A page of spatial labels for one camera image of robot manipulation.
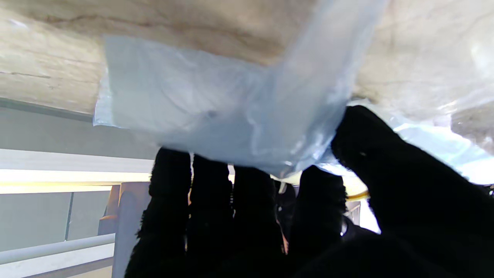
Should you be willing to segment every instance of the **light strip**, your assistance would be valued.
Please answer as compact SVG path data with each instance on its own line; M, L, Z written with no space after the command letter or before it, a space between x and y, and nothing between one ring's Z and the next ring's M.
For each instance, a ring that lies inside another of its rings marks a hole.
M111 185L0 185L0 194L110 191Z
M148 173L2 169L0 185L3 183L148 182L149 177Z

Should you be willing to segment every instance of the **gray wall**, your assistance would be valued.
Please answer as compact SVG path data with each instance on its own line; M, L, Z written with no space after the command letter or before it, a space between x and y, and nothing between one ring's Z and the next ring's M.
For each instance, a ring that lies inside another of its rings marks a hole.
M0 194L0 251L98 235L109 191Z
M149 137L93 127L91 116L0 99L0 148L154 159Z
M109 191L75 192L67 240L98 235L99 219L105 213Z

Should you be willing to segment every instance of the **marble surface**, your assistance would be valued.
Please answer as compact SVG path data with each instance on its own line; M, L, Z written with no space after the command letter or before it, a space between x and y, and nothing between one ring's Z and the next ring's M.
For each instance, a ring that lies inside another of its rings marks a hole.
M273 64L317 3L0 0L0 97L93 113L103 34ZM494 101L493 49L492 0L391 0L354 95L414 120L453 114L455 125L476 117L468 132L478 133Z

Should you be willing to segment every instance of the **transparent plastic bag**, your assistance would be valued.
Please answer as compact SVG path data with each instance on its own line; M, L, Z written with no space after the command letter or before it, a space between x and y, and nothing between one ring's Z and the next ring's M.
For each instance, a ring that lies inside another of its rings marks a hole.
M159 143L279 178L315 164L341 121L386 0L326 0L271 67L107 37L96 125L156 135Z
M494 156L472 141L455 134L447 124L444 126L444 122L411 121L403 116L391 114L366 99L352 101L349 105L363 105L369 108L403 140L449 165L470 182L479 185L494 183L494 174L491 171L494 169ZM355 176L353 172L341 166L330 151L323 155L318 167L340 176Z

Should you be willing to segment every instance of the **railing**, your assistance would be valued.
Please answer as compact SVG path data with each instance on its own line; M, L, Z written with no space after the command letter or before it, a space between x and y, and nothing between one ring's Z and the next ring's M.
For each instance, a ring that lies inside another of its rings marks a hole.
M115 234L98 235L52 244L45 244L0 252L0 265L75 251L115 242Z

